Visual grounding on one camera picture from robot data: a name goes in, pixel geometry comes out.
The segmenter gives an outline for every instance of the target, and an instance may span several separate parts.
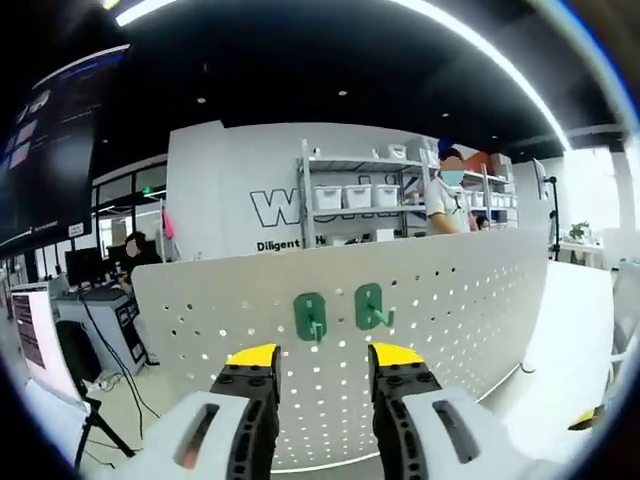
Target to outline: monitor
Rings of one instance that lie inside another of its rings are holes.
[[[38,82],[0,159],[0,256],[91,232],[91,160],[100,109],[127,46]]]
[[[104,280],[105,265],[97,247],[69,250],[64,256],[69,285],[80,286],[84,282]]]
[[[46,283],[11,289],[14,317],[29,373],[56,396],[82,400],[64,360]]]
[[[549,200],[549,188],[545,182],[547,172],[544,165],[535,158],[533,159],[533,170],[536,174],[536,182],[538,184],[538,198],[540,200]]]

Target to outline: pegboard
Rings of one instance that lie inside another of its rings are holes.
[[[275,470],[377,452],[367,344],[409,346],[443,385],[480,398],[524,357],[547,269],[544,230],[436,236],[346,247],[149,265],[133,275],[150,349],[181,393],[208,391],[231,354],[282,347]],[[382,286],[393,328],[362,331],[354,293]],[[294,299],[319,292],[320,345],[295,331]]]

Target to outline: ceiling light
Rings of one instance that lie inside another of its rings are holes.
[[[511,63],[511,61],[502,55],[496,47],[494,47],[489,41],[487,41],[482,35],[473,30],[467,24],[461,22],[454,16],[448,14],[444,10],[431,5],[425,0],[389,0],[391,2],[402,5],[409,8],[414,12],[420,13],[426,17],[429,17],[433,21],[439,23],[443,27],[450,30],[452,33],[459,35],[471,45],[476,47],[487,57],[489,57],[496,65],[498,65],[511,79],[520,87],[520,89],[529,97],[529,99],[538,108],[540,113],[544,116],[549,123],[551,129],[555,132],[558,140],[562,144],[565,150],[571,150],[571,144],[569,139],[565,135],[560,123],[553,115],[549,107],[538,92],[533,88],[533,85],[525,78],[525,76]]]
[[[137,5],[131,7],[129,10],[125,10],[118,15],[116,17],[116,22],[121,27],[124,27],[126,24],[173,2],[175,2],[175,0],[143,0]]]

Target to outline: ceiling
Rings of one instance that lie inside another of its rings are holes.
[[[22,15],[37,33],[29,51],[13,53],[20,73],[5,93],[13,110],[48,72],[132,44],[103,112],[96,177],[166,152],[171,130],[218,119],[227,127],[357,123],[514,159],[561,154],[542,114],[500,68],[388,0],[177,1],[125,27],[94,1],[24,3],[31,8]],[[616,123],[582,59],[526,2],[431,3],[509,58],[565,131]],[[518,146],[535,136],[548,139]],[[572,142],[619,146],[620,137],[614,131]]]

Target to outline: white table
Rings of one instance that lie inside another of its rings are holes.
[[[613,343],[611,276],[549,262],[538,323],[518,371],[483,402],[532,458],[567,463],[591,430],[568,431],[603,399]]]
[[[604,247],[602,245],[596,245],[594,243],[573,243],[573,242],[560,242],[560,250],[584,253],[585,266],[596,268],[596,258],[600,259],[599,265],[602,265],[604,260]]]

